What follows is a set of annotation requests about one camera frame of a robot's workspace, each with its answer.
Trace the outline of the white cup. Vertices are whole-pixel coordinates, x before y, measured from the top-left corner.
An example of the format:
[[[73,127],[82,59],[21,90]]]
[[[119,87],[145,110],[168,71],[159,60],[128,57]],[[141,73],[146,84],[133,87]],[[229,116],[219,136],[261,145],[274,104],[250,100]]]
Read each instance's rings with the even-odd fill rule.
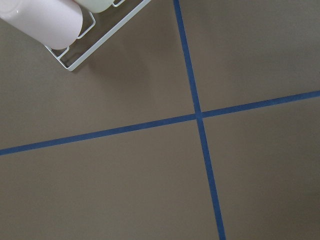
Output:
[[[74,2],[91,13],[101,13],[110,7],[116,7],[114,0],[74,0]]]

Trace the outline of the pink cup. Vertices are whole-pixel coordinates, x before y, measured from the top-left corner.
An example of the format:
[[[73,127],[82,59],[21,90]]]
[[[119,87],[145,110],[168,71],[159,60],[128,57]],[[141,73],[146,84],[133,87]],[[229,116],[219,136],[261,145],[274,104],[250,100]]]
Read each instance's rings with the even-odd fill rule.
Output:
[[[82,10],[72,0],[2,0],[0,18],[54,50],[72,45],[83,25]]]

